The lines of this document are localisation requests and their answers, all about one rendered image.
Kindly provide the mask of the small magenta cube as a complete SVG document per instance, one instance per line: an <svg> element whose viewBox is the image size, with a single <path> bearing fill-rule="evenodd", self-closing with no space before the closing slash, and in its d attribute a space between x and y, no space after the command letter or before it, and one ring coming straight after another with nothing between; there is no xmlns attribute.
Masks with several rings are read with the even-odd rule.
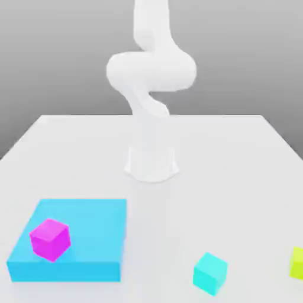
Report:
<svg viewBox="0 0 303 303"><path fill-rule="evenodd" d="M70 246L69 226L48 218L29 233L33 252L55 262Z"/></svg>

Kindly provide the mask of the small cyan cube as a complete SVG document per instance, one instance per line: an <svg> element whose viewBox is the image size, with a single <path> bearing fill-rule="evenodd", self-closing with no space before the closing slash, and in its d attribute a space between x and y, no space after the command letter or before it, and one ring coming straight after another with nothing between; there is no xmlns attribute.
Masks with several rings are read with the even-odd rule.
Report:
<svg viewBox="0 0 303 303"><path fill-rule="evenodd" d="M228 271L228 263L206 252L194 267L193 284L212 296L216 296L223 286Z"/></svg>

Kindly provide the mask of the small yellow-green cube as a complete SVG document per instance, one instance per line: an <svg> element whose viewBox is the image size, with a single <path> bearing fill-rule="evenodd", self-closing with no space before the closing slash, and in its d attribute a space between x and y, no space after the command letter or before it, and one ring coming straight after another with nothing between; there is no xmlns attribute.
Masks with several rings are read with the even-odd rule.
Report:
<svg viewBox="0 0 303 303"><path fill-rule="evenodd" d="M290 261L289 275L292 278L303 280L303 248L294 247Z"/></svg>

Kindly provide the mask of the large blue box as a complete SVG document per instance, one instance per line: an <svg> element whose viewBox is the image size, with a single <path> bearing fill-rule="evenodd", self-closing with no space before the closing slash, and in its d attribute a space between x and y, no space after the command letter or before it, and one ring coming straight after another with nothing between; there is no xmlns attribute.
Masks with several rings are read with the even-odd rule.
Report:
<svg viewBox="0 0 303 303"><path fill-rule="evenodd" d="M30 232L46 219L69 227L71 246L54 262L33 252ZM127 229L124 199L42 199L8 260L13 282L119 282Z"/></svg>

